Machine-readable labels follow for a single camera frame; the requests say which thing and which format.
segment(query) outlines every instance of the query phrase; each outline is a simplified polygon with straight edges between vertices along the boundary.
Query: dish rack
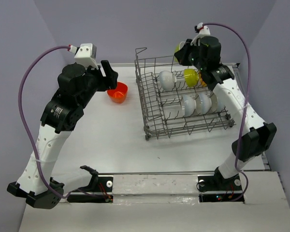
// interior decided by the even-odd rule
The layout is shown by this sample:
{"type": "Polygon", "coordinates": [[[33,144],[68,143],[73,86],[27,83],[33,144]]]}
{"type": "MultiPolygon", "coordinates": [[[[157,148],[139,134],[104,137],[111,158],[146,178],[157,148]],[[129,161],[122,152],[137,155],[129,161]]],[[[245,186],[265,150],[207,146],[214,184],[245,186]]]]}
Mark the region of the dish rack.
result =
{"type": "Polygon", "coordinates": [[[205,92],[208,96],[213,93],[200,84],[189,88],[183,75],[184,67],[179,66],[174,56],[140,59],[138,55],[146,49],[146,47],[135,49],[134,63],[147,141],[155,137],[157,139],[161,136],[170,138],[178,134],[191,135],[197,131],[211,132],[215,128],[226,130],[234,126],[234,120],[225,108],[220,112],[204,115],[194,112],[190,116],[184,116],[182,95],[186,94],[195,98],[199,92],[205,92]],[[169,70],[176,75],[177,81],[171,91],[164,91],[161,88],[158,75],[163,70],[169,70]]]}

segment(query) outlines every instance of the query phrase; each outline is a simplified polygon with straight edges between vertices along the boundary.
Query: red bowl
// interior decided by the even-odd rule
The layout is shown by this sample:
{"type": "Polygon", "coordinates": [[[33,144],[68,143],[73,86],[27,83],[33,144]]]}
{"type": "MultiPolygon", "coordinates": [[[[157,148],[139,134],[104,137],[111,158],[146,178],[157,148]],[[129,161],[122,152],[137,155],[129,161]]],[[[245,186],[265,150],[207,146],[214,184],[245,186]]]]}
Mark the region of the red bowl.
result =
{"type": "Polygon", "coordinates": [[[107,91],[108,96],[113,102],[123,103],[127,97],[128,86],[124,83],[117,82],[116,89],[109,89],[107,91]]]}

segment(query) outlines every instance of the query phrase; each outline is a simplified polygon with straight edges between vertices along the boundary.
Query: lavender wall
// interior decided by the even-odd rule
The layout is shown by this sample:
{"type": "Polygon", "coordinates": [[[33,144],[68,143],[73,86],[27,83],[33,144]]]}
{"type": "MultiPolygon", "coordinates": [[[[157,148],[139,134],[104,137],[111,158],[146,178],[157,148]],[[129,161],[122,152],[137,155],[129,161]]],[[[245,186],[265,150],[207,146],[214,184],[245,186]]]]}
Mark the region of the lavender wall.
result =
{"type": "MultiPolygon", "coordinates": [[[[250,46],[252,81],[250,102],[277,134],[267,157],[281,173],[290,205],[290,0],[277,0],[250,46]]],[[[240,66],[247,73],[247,60],[240,66]]]]}
{"type": "MultiPolygon", "coordinates": [[[[94,43],[97,59],[133,63],[134,50],[145,56],[171,55],[176,45],[194,37],[199,22],[237,28],[250,44],[274,0],[34,0],[58,44],[94,43]]],[[[240,62],[244,50],[231,32],[213,28],[223,44],[225,62],[240,62]]],[[[72,62],[68,54],[64,57],[72,62]]]]}
{"type": "MultiPolygon", "coordinates": [[[[0,232],[19,229],[25,204],[8,194],[6,187],[21,175],[32,151],[18,114],[18,86],[30,63],[54,45],[32,0],[0,0],[0,232]]],[[[25,116],[35,136],[64,64],[60,52],[51,54],[25,85],[25,116]]]]}

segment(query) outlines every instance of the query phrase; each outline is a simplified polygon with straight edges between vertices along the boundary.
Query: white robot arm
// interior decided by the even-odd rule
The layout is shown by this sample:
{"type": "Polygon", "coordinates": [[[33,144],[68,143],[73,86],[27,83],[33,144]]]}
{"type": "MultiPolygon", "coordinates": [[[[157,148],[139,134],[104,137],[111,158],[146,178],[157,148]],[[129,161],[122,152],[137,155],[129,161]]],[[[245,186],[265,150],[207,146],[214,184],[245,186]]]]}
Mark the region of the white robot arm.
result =
{"type": "Polygon", "coordinates": [[[224,190],[219,186],[230,186],[230,182],[238,174],[238,169],[242,169],[251,159],[269,148],[276,133],[276,126],[274,123],[266,123],[249,103],[245,105],[245,97],[233,73],[220,62],[219,40],[210,36],[209,30],[203,26],[203,23],[198,24],[195,30],[199,33],[196,39],[187,39],[182,49],[174,54],[179,64],[193,65],[200,71],[202,80],[225,104],[237,125],[241,124],[244,108],[247,108],[237,169],[235,158],[238,141],[235,141],[228,158],[216,168],[214,176],[207,179],[211,190],[224,190]]]}
{"type": "Polygon", "coordinates": [[[52,171],[62,146],[84,115],[83,109],[96,91],[116,88],[118,73],[107,60],[102,60],[106,76],[102,75],[95,61],[96,47],[91,43],[69,45],[68,51],[75,54],[76,63],[63,68],[58,76],[59,89],[43,112],[36,142],[39,159],[32,152],[22,175],[7,188],[14,196],[26,198],[26,203],[34,208],[51,209],[58,204],[58,196],[81,187],[93,189],[98,182],[98,172],[87,166],[60,176],[52,176],[52,171]],[[43,178],[58,194],[49,190],[43,178]]]}

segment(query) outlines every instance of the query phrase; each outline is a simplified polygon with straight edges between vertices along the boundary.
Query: bowl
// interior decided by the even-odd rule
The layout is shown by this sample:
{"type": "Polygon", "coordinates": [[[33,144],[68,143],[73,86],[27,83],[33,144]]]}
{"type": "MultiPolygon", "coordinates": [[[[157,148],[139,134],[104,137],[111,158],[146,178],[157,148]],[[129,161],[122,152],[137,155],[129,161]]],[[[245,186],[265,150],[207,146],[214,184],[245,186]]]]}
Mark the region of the bowl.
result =
{"type": "Polygon", "coordinates": [[[185,42],[184,42],[184,41],[180,42],[180,43],[176,46],[174,53],[176,53],[176,52],[178,52],[180,49],[182,49],[184,45],[185,45],[185,42]]]}
{"type": "Polygon", "coordinates": [[[205,93],[197,93],[195,101],[197,114],[205,115],[212,107],[212,101],[205,93]]]}
{"type": "Polygon", "coordinates": [[[158,75],[161,87],[164,91],[171,91],[176,83],[176,76],[170,71],[161,71],[158,75]]]}
{"type": "Polygon", "coordinates": [[[185,69],[184,78],[187,86],[192,88],[197,85],[199,81],[199,74],[194,69],[185,69]]]}
{"type": "Polygon", "coordinates": [[[221,112],[224,109],[225,105],[215,94],[212,94],[210,99],[212,102],[211,112],[221,112]]]}
{"type": "Polygon", "coordinates": [[[188,95],[182,96],[181,103],[182,103],[182,111],[185,117],[191,116],[197,107],[195,100],[188,95]]]}
{"type": "Polygon", "coordinates": [[[108,96],[113,102],[123,103],[127,97],[128,86],[122,82],[117,82],[116,89],[109,89],[108,96]]]}

